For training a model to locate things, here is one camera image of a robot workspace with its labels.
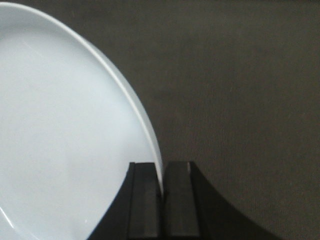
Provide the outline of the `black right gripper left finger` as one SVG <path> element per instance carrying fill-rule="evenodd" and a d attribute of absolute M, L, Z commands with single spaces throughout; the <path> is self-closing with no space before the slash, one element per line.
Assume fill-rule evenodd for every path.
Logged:
<path fill-rule="evenodd" d="M 160 240 L 161 191 L 153 162 L 134 163 L 90 240 Z"/>

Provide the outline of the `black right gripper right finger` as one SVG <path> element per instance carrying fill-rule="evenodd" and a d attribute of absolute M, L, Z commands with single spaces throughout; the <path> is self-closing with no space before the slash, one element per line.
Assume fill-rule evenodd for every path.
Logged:
<path fill-rule="evenodd" d="M 167 240 L 278 239 L 229 203 L 194 162 L 170 162 L 163 187 Z"/>

